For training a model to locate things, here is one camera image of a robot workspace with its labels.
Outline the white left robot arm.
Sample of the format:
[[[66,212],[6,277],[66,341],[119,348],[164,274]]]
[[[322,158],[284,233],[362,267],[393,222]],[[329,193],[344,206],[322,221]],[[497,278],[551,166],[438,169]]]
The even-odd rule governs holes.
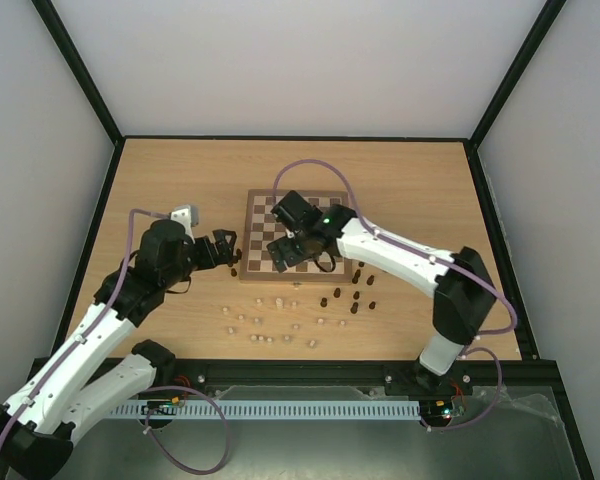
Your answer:
[[[175,356],[152,340],[136,344],[113,369],[94,374],[109,354],[193,273],[230,265],[237,235],[194,237],[188,220],[159,218],[137,249],[94,295],[83,319],[40,370],[0,403],[0,467],[25,479],[51,479],[74,447],[124,401],[144,392],[181,390]]]

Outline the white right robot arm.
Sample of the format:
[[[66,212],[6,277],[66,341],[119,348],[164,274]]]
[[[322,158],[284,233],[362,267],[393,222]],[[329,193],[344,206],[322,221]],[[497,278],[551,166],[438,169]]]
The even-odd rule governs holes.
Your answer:
[[[418,357],[416,379],[425,390],[440,390],[451,367],[482,327],[494,303],[493,282],[475,250],[435,249],[378,229],[354,209],[335,204],[322,210],[291,190],[271,209],[286,235],[267,245],[283,273],[327,254],[359,261],[389,273],[433,299],[435,333]]]

